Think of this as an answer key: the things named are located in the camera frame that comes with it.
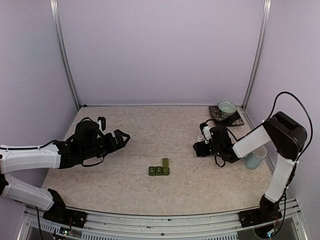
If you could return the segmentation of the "white pill bottle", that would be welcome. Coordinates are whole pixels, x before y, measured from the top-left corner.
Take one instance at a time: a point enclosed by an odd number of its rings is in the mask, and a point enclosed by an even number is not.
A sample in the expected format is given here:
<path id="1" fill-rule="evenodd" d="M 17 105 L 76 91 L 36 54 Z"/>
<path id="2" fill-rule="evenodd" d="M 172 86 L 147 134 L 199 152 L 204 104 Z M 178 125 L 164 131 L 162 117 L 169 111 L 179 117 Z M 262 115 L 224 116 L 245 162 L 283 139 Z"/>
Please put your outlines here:
<path id="1" fill-rule="evenodd" d="M 202 135 L 199 135 L 197 137 L 197 142 L 202 142 L 202 141 L 204 141 L 204 137 Z"/>

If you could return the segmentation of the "green pill organizer box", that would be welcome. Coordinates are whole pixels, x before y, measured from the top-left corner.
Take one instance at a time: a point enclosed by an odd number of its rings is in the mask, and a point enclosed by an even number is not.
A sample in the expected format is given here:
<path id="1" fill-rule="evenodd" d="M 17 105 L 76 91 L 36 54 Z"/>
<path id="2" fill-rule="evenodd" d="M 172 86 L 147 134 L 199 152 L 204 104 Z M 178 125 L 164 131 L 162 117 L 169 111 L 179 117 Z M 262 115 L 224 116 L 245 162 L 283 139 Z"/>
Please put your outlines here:
<path id="1" fill-rule="evenodd" d="M 162 165 L 159 166 L 149 166 L 148 175 L 149 176 L 169 176 L 170 175 L 170 159 L 168 157 L 163 157 L 161 159 Z"/>

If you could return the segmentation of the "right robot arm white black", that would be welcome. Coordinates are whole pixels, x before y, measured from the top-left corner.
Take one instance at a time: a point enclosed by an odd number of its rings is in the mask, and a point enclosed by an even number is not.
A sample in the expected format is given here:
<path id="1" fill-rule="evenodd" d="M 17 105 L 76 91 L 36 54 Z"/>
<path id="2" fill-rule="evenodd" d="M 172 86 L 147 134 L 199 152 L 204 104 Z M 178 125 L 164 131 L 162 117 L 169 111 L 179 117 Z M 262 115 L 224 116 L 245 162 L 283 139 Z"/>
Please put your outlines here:
<path id="1" fill-rule="evenodd" d="M 273 143 L 277 152 L 277 162 L 271 182 L 262 195 L 259 207 L 240 212 L 244 219 L 253 217 L 260 222 L 281 216 L 280 201 L 291 184 L 300 157 L 310 146 L 314 128 L 310 124 L 307 131 L 300 123 L 282 111 L 271 111 L 269 116 L 245 136 L 231 140 L 227 127 L 209 127 L 207 122 L 199 126 L 203 139 L 193 145 L 197 157 L 214 156 L 224 163 L 235 163 L 268 143 Z"/>

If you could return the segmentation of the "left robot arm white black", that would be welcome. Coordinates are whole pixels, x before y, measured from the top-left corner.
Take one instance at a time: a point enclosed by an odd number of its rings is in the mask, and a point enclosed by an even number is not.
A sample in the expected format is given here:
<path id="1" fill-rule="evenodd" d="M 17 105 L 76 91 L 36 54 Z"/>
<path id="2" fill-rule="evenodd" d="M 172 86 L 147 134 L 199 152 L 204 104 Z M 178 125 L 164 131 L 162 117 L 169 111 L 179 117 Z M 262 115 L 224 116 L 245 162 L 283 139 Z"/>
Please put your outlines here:
<path id="1" fill-rule="evenodd" d="M 75 126 L 74 134 L 67 140 L 52 140 L 37 146 L 0 147 L 0 196 L 20 203 L 35 206 L 63 223 L 70 218 L 60 194 L 53 189 L 43 189 L 23 182 L 11 175 L 12 172 L 33 169 L 69 169 L 85 164 L 86 160 L 105 157 L 124 148 L 131 136 L 119 129 L 105 133 L 106 119 L 97 121 L 83 118 Z"/>

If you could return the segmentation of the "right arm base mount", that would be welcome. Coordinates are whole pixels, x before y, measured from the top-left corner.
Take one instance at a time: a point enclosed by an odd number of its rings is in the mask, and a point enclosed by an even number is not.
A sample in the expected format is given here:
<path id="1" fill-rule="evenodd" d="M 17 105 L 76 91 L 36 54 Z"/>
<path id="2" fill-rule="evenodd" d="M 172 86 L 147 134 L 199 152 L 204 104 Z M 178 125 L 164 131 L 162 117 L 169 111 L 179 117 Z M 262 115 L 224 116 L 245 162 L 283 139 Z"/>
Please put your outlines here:
<path id="1" fill-rule="evenodd" d="M 242 228 L 272 222 L 283 217 L 280 210 L 272 213 L 262 213 L 259 208 L 240 211 L 238 216 Z"/>

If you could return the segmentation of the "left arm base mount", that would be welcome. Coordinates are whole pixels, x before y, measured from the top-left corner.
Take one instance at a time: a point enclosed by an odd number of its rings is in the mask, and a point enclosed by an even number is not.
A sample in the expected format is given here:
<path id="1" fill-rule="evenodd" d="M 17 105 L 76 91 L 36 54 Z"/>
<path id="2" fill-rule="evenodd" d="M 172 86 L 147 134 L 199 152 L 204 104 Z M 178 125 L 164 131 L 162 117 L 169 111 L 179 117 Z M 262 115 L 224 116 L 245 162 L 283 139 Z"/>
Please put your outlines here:
<path id="1" fill-rule="evenodd" d="M 43 213 L 43 218 L 69 227 L 83 228 L 87 213 L 70 208 L 51 208 Z"/>

